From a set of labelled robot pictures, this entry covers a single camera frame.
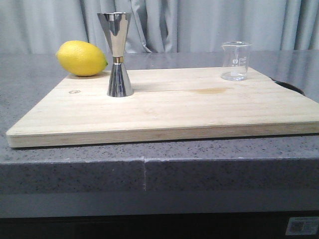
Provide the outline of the glass measuring beaker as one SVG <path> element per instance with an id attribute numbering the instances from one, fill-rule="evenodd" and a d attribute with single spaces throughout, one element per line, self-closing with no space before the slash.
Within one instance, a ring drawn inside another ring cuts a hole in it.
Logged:
<path id="1" fill-rule="evenodd" d="M 228 81 L 246 80 L 251 46 L 251 43 L 245 41 L 229 41 L 222 44 L 222 79 Z"/>

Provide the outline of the steel double jigger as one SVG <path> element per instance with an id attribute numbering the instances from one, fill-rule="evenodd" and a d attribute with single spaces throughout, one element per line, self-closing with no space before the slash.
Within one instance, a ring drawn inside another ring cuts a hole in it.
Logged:
<path id="1" fill-rule="evenodd" d="M 131 82 L 124 64 L 124 51 L 131 14 L 111 12 L 97 14 L 113 57 L 107 95 L 127 97 L 133 94 Z"/>

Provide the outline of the wooden cutting board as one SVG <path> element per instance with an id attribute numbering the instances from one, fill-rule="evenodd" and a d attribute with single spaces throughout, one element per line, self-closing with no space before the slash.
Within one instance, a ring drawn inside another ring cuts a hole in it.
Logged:
<path id="1" fill-rule="evenodd" d="M 130 70 L 134 93 L 107 95 L 109 71 L 68 75 L 7 132 L 11 147 L 317 133 L 317 102 L 249 68 Z"/>

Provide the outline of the yellow lemon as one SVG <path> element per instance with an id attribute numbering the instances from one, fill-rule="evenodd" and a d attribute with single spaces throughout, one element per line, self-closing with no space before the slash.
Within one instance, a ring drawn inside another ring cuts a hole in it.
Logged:
<path id="1" fill-rule="evenodd" d="M 63 69 L 82 77 L 96 75 L 108 65 L 104 53 L 97 46 L 79 40 L 63 43 L 55 56 Z"/>

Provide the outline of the white label sticker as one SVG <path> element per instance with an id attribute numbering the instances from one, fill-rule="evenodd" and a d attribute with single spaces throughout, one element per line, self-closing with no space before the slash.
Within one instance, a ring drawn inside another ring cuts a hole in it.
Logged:
<path id="1" fill-rule="evenodd" d="M 291 217 L 289 218 L 285 235 L 311 236 L 319 230 L 318 217 Z"/>

